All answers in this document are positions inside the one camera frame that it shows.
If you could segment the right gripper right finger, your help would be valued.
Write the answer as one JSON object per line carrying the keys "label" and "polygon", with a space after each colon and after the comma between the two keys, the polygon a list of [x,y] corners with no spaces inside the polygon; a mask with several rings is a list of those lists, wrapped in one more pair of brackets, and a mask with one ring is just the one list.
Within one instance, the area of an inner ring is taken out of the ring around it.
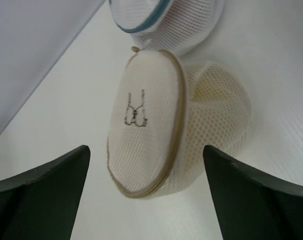
{"label": "right gripper right finger", "polygon": [[206,145],[205,171],[223,239],[303,240],[303,186]]}

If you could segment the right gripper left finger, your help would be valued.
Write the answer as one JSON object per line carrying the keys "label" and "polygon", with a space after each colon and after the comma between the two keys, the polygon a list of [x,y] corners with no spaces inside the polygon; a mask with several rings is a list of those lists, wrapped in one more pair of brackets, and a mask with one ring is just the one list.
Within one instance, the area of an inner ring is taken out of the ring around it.
{"label": "right gripper left finger", "polygon": [[89,168],[88,146],[0,181],[0,240],[69,240]]}

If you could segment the beige mesh laundry bag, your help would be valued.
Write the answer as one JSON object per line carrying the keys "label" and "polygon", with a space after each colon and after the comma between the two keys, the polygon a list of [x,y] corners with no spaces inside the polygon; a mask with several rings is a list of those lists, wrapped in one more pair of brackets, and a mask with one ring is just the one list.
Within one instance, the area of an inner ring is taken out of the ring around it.
{"label": "beige mesh laundry bag", "polygon": [[237,155],[253,110],[224,65],[182,64],[167,50],[132,47],[119,82],[107,138],[107,168],[121,194],[147,199],[185,190],[204,172],[212,145]]}

